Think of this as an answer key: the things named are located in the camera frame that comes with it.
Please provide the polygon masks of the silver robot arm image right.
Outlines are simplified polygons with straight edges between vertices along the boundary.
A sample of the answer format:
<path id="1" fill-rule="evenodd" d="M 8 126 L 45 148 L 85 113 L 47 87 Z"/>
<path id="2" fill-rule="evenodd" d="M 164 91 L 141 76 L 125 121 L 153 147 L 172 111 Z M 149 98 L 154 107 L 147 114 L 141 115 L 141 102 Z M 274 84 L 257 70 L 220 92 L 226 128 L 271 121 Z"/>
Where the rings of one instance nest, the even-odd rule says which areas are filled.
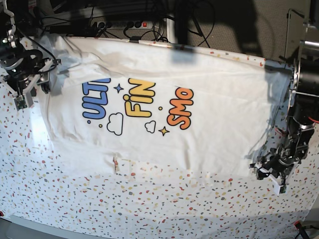
<path id="1" fill-rule="evenodd" d="M 283 140 L 250 165 L 258 180 L 272 180 L 276 195 L 286 193 L 292 171 L 306 159 L 310 139 L 319 123 L 319 43 L 307 39 L 311 29 L 319 28 L 319 2 L 309 1 L 309 10 L 301 17 L 303 31 L 292 54 L 294 71 Z"/>

